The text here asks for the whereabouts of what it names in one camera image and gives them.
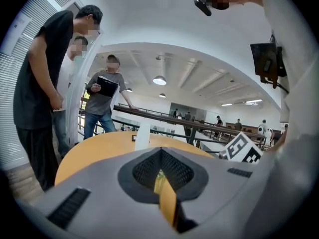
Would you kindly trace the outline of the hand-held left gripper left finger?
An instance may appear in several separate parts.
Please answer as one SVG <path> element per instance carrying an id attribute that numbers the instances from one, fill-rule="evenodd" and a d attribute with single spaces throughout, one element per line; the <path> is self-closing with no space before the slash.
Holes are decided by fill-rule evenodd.
<path id="1" fill-rule="evenodd" d="M 176 230 L 159 210 L 159 195 L 133 176 L 137 164 L 160 152 L 156 147 L 95 162 L 48 190 L 37 210 L 49 217 L 82 188 L 90 193 L 67 232 L 87 239 L 176 239 Z"/>

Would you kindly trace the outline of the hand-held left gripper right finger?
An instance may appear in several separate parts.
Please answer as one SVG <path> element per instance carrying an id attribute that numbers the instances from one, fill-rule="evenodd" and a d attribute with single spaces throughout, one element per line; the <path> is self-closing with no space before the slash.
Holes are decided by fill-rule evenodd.
<path id="1" fill-rule="evenodd" d="M 192 175 L 176 191 L 185 225 L 182 236 L 262 236 L 258 204 L 265 187 L 265 159 L 232 162 L 162 148 Z"/>

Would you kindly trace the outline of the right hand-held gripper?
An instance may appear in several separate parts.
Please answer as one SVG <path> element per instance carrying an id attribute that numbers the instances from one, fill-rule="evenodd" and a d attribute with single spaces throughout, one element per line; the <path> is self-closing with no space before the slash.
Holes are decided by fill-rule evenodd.
<path id="1" fill-rule="evenodd" d="M 263 152 L 243 132 L 235 136 L 235 138 L 225 146 L 225 149 L 219 152 L 220 159 L 255 164 L 260 161 L 262 155 Z"/>

